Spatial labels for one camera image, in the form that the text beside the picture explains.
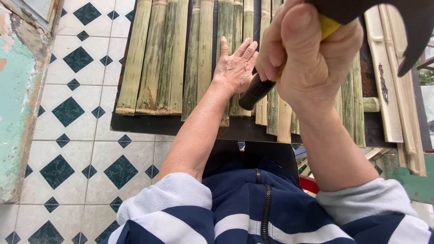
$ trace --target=black pants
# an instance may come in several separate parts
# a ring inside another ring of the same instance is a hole
[[[264,157],[282,167],[299,184],[298,169],[294,150],[290,144],[273,142],[245,142],[243,160],[238,141],[216,139],[205,165],[204,175],[212,173],[223,165],[238,160],[246,168],[257,168]]]

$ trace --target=left hand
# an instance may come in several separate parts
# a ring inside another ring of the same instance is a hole
[[[212,83],[229,87],[233,94],[245,92],[253,78],[252,71],[258,56],[258,52],[255,51],[258,43],[246,38],[231,56],[228,56],[229,49],[225,37],[221,38],[220,46],[221,56]]]

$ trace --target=right hand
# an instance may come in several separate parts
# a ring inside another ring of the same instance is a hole
[[[354,20],[321,42],[318,11],[302,2],[287,0],[278,9],[265,30],[256,70],[261,80],[276,78],[286,51],[277,91],[299,120],[319,122],[334,109],[337,91],[362,45],[363,30]]]

